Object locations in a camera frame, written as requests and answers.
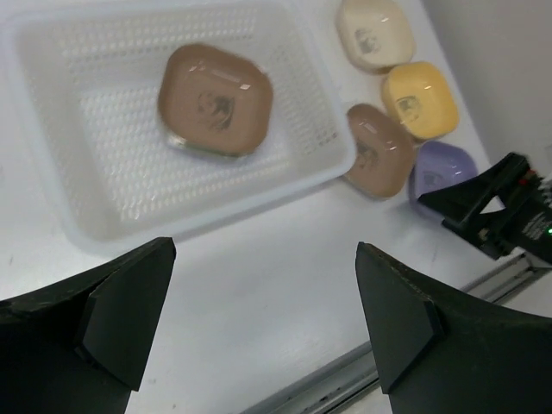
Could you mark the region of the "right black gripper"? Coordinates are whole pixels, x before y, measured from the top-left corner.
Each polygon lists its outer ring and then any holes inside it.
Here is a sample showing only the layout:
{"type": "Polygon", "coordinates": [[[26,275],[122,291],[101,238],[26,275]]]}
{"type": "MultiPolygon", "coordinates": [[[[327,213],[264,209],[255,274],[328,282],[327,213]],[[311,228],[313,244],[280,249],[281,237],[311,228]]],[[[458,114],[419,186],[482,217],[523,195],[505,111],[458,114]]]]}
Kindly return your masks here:
{"type": "Polygon", "coordinates": [[[551,258],[551,207],[542,179],[521,154],[509,153],[482,174],[417,201],[442,225],[493,259],[521,248],[551,258]]]}

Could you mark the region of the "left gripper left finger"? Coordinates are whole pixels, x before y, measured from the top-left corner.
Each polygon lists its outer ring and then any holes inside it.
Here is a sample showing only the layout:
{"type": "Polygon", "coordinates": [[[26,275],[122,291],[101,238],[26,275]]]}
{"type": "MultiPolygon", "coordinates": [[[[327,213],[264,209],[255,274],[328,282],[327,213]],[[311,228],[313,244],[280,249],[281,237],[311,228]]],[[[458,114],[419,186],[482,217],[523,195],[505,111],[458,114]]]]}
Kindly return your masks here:
{"type": "Polygon", "coordinates": [[[173,273],[159,237],[1,303],[3,413],[123,413],[139,390],[173,273]]]}

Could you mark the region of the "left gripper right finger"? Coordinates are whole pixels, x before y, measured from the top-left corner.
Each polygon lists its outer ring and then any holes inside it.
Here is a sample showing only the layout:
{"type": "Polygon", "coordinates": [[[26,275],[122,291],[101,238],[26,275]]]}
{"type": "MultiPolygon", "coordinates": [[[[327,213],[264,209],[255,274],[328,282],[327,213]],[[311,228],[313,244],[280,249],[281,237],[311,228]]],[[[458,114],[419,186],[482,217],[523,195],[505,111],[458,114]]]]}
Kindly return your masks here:
{"type": "Polygon", "coordinates": [[[355,273],[393,412],[550,412],[549,318],[475,298],[369,243],[355,273]]]}

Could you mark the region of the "purple plate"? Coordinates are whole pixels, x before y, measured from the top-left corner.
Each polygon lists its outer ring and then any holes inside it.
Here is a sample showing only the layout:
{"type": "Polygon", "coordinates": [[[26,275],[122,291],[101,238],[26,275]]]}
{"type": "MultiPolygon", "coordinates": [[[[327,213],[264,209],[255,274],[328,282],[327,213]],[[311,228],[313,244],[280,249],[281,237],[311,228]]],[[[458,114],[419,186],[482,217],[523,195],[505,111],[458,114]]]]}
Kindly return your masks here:
{"type": "Polygon", "coordinates": [[[458,185],[478,174],[473,158],[462,148],[440,141],[426,142],[417,151],[409,178],[411,207],[420,216],[440,223],[442,216],[421,205],[417,199],[427,192],[458,185]]]}

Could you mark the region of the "brown plate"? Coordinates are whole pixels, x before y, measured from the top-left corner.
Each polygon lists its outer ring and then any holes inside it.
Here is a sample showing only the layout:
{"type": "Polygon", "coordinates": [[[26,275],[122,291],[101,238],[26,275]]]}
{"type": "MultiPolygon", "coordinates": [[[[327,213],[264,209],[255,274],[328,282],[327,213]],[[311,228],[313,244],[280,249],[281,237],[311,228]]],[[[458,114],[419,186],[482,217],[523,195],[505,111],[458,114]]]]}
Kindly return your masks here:
{"type": "Polygon", "coordinates": [[[417,156],[411,135],[368,103],[352,106],[347,118],[356,143],[356,158],[345,179],[370,197],[396,196],[405,186],[417,156]]]}
{"type": "Polygon", "coordinates": [[[243,156],[265,140],[273,108],[269,77],[251,60],[204,43],[169,57],[158,111],[177,142],[243,156]]]}

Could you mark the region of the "yellow plate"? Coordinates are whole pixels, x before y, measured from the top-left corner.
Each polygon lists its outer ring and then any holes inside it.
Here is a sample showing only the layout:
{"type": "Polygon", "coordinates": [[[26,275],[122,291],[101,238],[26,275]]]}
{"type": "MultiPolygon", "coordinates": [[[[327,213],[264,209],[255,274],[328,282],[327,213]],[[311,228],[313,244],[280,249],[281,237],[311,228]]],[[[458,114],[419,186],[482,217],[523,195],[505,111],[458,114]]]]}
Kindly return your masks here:
{"type": "Polygon", "coordinates": [[[419,141],[453,132],[459,111],[442,72],[427,61],[393,67],[381,85],[388,115],[419,141]]]}

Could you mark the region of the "cream plate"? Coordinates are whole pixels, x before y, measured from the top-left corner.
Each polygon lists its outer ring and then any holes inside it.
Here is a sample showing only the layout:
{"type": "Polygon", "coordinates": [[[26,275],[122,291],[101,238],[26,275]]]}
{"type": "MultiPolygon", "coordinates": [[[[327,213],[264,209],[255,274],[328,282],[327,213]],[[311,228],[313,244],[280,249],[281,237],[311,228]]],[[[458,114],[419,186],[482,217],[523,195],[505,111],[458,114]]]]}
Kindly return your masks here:
{"type": "Polygon", "coordinates": [[[411,25],[394,1],[343,1],[336,29],[347,57],[364,72],[406,64],[416,52],[411,25]]]}

